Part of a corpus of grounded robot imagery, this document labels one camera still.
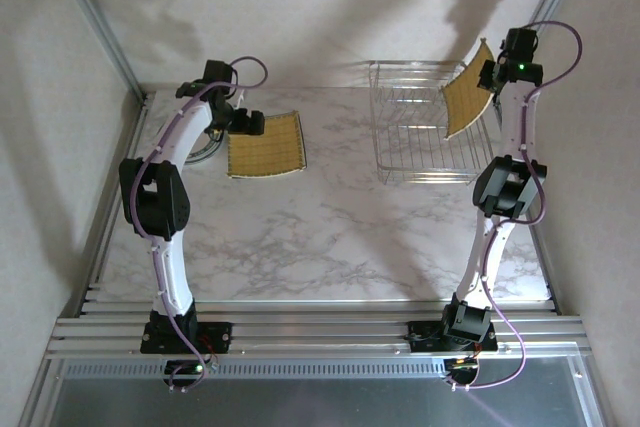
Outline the yellow square plate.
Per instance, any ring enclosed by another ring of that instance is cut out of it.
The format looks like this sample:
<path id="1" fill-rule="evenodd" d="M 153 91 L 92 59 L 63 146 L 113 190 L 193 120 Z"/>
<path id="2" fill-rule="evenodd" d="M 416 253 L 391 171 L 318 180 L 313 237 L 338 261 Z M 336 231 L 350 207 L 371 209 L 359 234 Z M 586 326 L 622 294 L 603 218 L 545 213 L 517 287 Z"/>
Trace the yellow square plate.
<path id="1" fill-rule="evenodd" d="M 446 140 L 465 131 L 486 110 L 490 92 L 478 86 L 486 61 L 493 62 L 494 55 L 487 44 L 487 39 L 481 38 L 480 45 L 469 64 L 441 89 L 447 108 Z"/>
<path id="2" fill-rule="evenodd" d="M 306 151 L 298 111 L 266 117 L 262 135 L 229 136 L 228 177 L 276 177 L 303 171 L 306 167 Z"/>

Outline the round plate wide green band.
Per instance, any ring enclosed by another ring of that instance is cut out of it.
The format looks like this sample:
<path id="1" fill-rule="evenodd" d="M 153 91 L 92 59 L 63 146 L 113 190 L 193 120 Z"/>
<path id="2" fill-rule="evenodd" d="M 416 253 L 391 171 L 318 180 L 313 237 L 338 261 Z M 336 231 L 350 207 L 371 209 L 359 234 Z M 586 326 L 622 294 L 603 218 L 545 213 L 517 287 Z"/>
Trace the round plate wide green band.
<path id="1" fill-rule="evenodd" d="M 222 145 L 222 140 L 212 140 L 207 143 L 202 149 L 191 152 L 185 161 L 186 165 L 194 165 L 202 163 L 209 158 L 213 157 Z"/>

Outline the aluminium mounting rails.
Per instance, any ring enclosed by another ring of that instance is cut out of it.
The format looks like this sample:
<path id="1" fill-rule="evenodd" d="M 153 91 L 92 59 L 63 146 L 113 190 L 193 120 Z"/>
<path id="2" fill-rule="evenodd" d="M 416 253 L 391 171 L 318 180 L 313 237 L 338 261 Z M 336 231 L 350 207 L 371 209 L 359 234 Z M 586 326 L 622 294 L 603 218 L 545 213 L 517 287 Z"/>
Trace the aluminium mounting rails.
<path id="1" fill-rule="evenodd" d="M 229 358 L 388 358 L 410 354 L 410 321 L 439 320 L 435 301 L 199 302 L 202 322 L 229 322 Z M 549 301 L 506 302 L 502 310 L 535 356 L 591 350 L 578 316 Z M 87 302 L 75 318 L 56 321 L 44 356 L 53 359 L 138 359 L 150 306 Z"/>

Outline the small controller board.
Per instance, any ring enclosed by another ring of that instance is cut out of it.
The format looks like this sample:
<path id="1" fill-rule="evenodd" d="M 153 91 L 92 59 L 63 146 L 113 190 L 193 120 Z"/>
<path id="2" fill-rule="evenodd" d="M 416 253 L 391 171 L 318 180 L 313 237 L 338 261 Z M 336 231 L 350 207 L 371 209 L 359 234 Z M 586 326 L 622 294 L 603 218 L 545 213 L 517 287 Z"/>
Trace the small controller board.
<path id="1" fill-rule="evenodd" d="M 163 371 L 163 381 L 170 393 L 187 393 L 219 367 L 217 357 L 204 363 L 198 361 L 168 361 Z"/>
<path id="2" fill-rule="evenodd" d="M 444 366 L 444 380 L 451 386 L 453 391 L 458 389 L 469 390 L 479 374 L 479 362 L 473 356 L 446 359 Z"/>

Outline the grey slotted metal panel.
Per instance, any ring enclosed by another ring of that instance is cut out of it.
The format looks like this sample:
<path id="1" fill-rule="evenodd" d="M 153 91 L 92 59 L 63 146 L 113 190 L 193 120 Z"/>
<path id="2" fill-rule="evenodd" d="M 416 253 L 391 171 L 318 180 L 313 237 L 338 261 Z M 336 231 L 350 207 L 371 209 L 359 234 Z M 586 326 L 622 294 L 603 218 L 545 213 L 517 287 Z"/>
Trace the grey slotted metal panel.
<path id="1" fill-rule="evenodd" d="M 160 359 L 46 363 L 18 427 L 618 427 L 577 352 L 504 385 L 449 385 L 438 358 L 229 356 L 204 380 Z"/>

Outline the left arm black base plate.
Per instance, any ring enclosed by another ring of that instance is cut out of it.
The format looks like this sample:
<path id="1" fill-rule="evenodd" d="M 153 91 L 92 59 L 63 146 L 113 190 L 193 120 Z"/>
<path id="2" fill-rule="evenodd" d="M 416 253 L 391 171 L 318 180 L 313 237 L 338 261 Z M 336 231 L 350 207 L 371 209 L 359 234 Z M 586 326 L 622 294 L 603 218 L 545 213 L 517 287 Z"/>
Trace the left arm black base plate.
<path id="1" fill-rule="evenodd" d="M 232 324 L 227 322 L 198 322 L 183 335 L 201 354 L 226 354 L 232 338 Z M 140 345 L 142 354 L 189 354 L 191 350 L 170 323 L 145 325 Z"/>

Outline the aluminium side rail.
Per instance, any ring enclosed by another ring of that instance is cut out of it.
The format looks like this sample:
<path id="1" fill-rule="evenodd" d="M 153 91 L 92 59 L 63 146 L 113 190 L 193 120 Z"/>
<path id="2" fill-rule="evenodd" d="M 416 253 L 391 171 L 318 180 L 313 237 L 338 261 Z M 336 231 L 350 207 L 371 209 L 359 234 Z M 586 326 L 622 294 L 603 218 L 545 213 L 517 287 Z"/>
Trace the aluminium side rail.
<path id="1" fill-rule="evenodd" d="M 132 110 L 126 112 L 126 122 L 107 172 L 104 189 L 98 200 L 94 223 L 86 243 L 86 265 L 83 270 L 83 280 L 74 291 L 72 300 L 68 304 L 72 317 L 78 317 L 82 314 L 84 304 L 92 300 L 93 291 L 100 287 L 100 278 L 108 256 L 113 228 L 121 210 L 118 167 L 125 157 L 136 152 L 148 111 L 155 96 L 155 92 L 145 93 L 143 100 L 137 102 Z"/>

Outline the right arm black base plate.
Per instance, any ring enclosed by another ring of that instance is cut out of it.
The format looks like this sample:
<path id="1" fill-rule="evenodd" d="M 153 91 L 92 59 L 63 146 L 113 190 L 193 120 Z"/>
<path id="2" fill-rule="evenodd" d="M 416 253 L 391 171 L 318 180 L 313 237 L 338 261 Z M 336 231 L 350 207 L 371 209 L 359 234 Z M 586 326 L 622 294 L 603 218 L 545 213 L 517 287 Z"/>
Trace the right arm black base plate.
<path id="1" fill-rule="evenodd" d="M 410 321 L 407 323 L 407 334 L 404 339 L 409 343 L 412 353 L 498 351 L 493 323 L 489 324 L 488 332 L 480 343 L 458 341 L 445 336 L 441 321 Z"/>

